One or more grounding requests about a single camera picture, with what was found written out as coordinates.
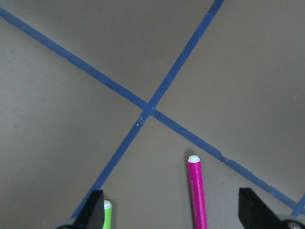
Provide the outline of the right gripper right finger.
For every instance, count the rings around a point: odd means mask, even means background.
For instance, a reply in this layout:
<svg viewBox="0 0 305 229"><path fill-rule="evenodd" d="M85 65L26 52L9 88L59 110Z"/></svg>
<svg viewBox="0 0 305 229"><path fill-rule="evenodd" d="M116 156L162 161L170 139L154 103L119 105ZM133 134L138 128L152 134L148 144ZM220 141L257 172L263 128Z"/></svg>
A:
<svg viewBox="0 0 305 229"><path fill-rule="evenodd" d="M238 217L245 229L303 229L305 224L295 217L275 214L248 187L239 188Z"/></svg>

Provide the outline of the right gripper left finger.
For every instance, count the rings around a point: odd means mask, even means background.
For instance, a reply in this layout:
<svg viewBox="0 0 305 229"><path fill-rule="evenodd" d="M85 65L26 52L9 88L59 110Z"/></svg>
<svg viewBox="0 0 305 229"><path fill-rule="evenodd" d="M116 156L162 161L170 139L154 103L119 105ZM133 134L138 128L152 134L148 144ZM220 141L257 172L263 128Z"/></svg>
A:
<svg viewBox="0 0 305 229"><path fill-rule="evenodd" d="M55 229L102 229L105 221L102 190L92 191L75 219L59 223Z"/></svg>

